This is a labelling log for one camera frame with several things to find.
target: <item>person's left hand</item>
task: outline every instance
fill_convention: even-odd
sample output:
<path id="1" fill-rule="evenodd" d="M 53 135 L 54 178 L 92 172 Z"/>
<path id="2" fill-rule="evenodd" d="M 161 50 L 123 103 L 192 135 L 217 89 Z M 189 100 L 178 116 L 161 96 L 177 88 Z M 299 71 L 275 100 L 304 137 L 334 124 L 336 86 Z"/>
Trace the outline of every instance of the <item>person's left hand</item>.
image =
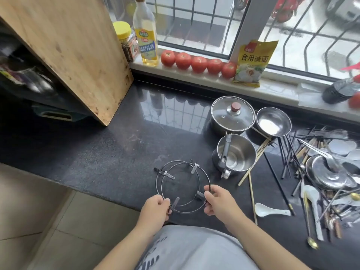
<path id="1" fill-rule="evenodd" d="M 169 198 L 164 200 L 161 195 L 150 197 L 140 211 L 135 228 L 141 230 L 142 233 L 147 233 L 149 236 L 154 236 L 162 228 L 164 222 L 169 220 L 168 214 L 171 214 L 169 206 Z"/>

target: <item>wooden board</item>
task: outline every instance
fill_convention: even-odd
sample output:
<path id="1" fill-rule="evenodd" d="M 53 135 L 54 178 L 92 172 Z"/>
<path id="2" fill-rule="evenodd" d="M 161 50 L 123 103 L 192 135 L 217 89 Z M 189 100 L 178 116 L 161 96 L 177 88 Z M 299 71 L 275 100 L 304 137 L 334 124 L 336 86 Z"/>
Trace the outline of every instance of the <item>wooden board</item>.
<path id="1" fill-rule="evenodd" d="M 109 124 L 133 76 L 102 0 L 0 0 L 0 17 Z"/>

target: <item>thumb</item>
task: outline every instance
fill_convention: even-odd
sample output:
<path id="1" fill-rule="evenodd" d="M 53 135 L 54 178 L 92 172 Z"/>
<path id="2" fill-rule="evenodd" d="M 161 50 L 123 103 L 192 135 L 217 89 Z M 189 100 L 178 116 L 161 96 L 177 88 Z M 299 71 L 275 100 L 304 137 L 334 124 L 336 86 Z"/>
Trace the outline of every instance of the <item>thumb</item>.
<path id="1" fill-rule="evenodd" d="M 163 207 L 164 209 L 169 208 L 170 206 L 170 199 L 166 198 L 162 203 L 161 203 L 161 207 Z"/>
<path id="2" fill-rule="evenodd" d="M 204 192 L 205 198 L 206 200 L 210 203 L 213 204 L 215 202 L 215 196 L 211 194 L 211 192 L 209 191 L 205 191 Z"/>

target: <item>white car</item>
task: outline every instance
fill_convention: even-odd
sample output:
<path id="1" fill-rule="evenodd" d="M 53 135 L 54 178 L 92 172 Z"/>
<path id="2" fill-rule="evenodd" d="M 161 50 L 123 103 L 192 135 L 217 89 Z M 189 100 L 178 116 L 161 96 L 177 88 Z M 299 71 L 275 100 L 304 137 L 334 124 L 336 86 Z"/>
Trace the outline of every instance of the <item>white car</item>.
<path id="1" fill-rule="evenodd" d="M 360 0 L 330 0 L 326 14 L 328 17 L 336 16 L 345 21 L 353 22 L 360 16 Z"/>

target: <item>red motorcycle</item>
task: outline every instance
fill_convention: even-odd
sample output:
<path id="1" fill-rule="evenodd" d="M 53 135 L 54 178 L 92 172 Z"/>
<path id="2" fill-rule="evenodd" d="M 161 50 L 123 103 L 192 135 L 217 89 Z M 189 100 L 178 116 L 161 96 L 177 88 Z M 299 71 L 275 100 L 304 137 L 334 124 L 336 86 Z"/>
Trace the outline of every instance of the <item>red motorcycle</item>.
<path id="1" fill-rule="evenodd" d="M 237 10 L 245 9 L 248 1 L 249 0 L 234 0 L 234 8 Z M 271 17 L 279 23 L 287 22 L 293 15 L 296 16 L 297 8 L 303 1 L 304 0 L 278 0 Z"/>

